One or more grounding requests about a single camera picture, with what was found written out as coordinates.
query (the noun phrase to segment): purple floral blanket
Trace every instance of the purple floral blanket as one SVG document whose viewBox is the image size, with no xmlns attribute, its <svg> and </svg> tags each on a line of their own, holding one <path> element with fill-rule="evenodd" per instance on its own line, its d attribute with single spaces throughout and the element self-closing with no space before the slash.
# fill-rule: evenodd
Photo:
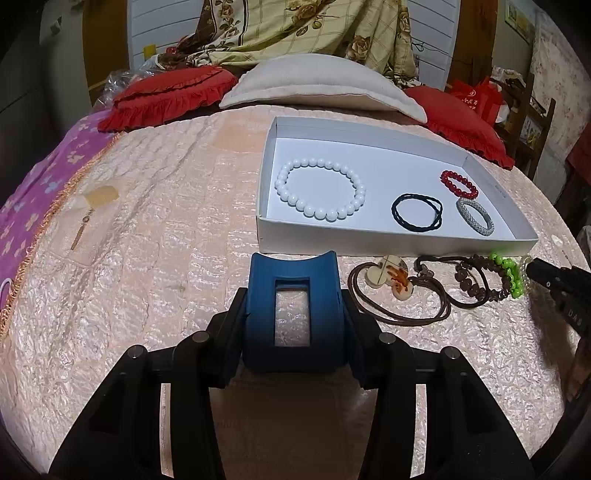
<svg viewBox="0 0 591 480">
<path fill-rule="evenodd" d="M 37 228 L 64 184 L 111 142 L 113 134 L 97 131 L 108 111 L 92 113 L 78 121 L 60 144 L 33 166 L 17 191 L 0 209 L 0 309 L 8 296 L 8 281 L 31 246 Z"/>
</svg>

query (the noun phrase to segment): floral quilt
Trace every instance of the floral quilt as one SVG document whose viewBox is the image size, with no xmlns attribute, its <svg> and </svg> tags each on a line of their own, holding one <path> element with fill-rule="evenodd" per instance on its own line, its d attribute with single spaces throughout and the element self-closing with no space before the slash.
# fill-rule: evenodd
<svg viewBox="0 0 591 480">
<path fill-rule="evenodd" d="M 113 134 L 97 132 L 96 126 L 108 112 L 93 113 L 78 121 L 61 143 L 35 164 L 17 191 L 0 209 L 0 309 L 5 306 L 9 289 L 19 265 L 46 212 L 71 177 L 110 144 Z"/>
<path fill-rule="evenodd" d="M 390 79 L 414 77 L 407 0 L 205 0 L 196 32 L 158 64 L 252 67 L 291 53 L 326 53 Z"/>
</svg>

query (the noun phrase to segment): white cardboard box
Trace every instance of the white cardboard box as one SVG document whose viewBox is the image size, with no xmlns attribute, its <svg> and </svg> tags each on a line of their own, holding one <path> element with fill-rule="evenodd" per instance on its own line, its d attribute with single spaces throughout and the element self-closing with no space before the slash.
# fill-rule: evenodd
<svg viewBox="0 0 591 480">
<path fill-rule="evenodd" d="M 307 218 L 282 202 L 275 190 L 281 167 L 295 158 L 324 158 L 354 169 L 366 186 L 365 204 L 346 219 L 328 222 Z M 457 211 L 457 197 L 441 182 L 443 170 L 467 177 L 479 190 L 476 201 L 489 213 L 495 231 L 475 232 Z M 296 168 L 288 188 L 315 206 L 338 207 L 353 198 L 342 174 L 325 168 Z M 443 204 L 441 228 L 426 233 L 405 230 L 392 217 L 394 200 L 403 193 L 435 197 Z M 402 202 L 398 211 L 408 222 L 431 224 L 434 212 L 418 200 Z M 478 212 L 469 209 L 484 224 Z M 402 257 L 430 255 L 519 256 L 538 241 L 531 225 L 507 192 L 465 150 L 396 130 L 319 118 L 278 116 L 263 152 L 256 200 L 260 251 L 319 255 Z"/>
</svg>

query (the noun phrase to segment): red fabric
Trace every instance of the red fabric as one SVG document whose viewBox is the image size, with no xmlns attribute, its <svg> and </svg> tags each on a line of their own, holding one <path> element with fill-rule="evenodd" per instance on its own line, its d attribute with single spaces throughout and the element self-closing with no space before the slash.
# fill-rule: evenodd
<svg viewBox="0 0 591 480">
<path fill-rule="evenodd" d="M 566 160 L 591 185 L 591 124 L 587 124 Z"/>
<path fill-rule="evenodd" d="M 412 87 L 404 93 L 425 109 L 425 126 L 430 131 L 503 168 L 513 168 L 515 160 L 507 156 L 495 130 L 464 102 L 427 86 Z"/>
<path fill-rule="evenodd" d="M 503 104 L 503 96 L 496 86 L 491 84 L 490 77 L 486 77 L 475 87 L 456 79 L 452 82 L 452 90 L 449 93 L 467 104 L 487 124 L 494 127 Z"/>
<path fill-rule="evenodd" d="M 237 82 L 229 71 L 214 65 L 148 77 L 115 98 L 111 114 L 99 123 L 98 130 L 157 127 L 190 110 L 220 101 Z"/>
</svg>

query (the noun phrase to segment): black elastic hair tie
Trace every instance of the black elastic hair tie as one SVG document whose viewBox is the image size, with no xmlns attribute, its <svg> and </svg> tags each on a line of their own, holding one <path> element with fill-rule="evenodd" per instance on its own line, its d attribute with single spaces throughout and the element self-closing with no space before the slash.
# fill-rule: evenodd
<svg viewBox="0 0 591 480">
<path fill-rule="evenodd" d="M 422 202 L 425 202 L 426 204 L 430 205 L 433 210 L 435 210 L 435 218 L 433 219 L 433 223 L 431 225 L 416 226 L 416 225 L 413 225 L 412 223 L 408 223 L 404 218 L 402 218 L 400 216 L 400 214 L 398 213 L 398 210 L 397 210 L 398 205 L 401 202 L 403 202 L 404 200 L 410 200 L 410 199 L 420 200 Z M 441 202 L 439 200 L 434 199 L 433 197 L 427 197 L 426 195 L 419 195 L 418 193 L 405 193 L 404 195 L 401 195 L 396 200 L 394 200 L 394 203 L 392 204 L 392 216 L 394 217 L 394 220 L 396 220 L 400 226 L 402 226 L 403 228 L 405 228 L 406 230 L 409 230 L 411 232 L 422 233 L 422 232 L 430 232 L 432 230 L 437 230 L 439 227 L 441 227 L 441 214 L 442 213 L 443 213 L 443 205 L 441 204 Z"/>
</svg>

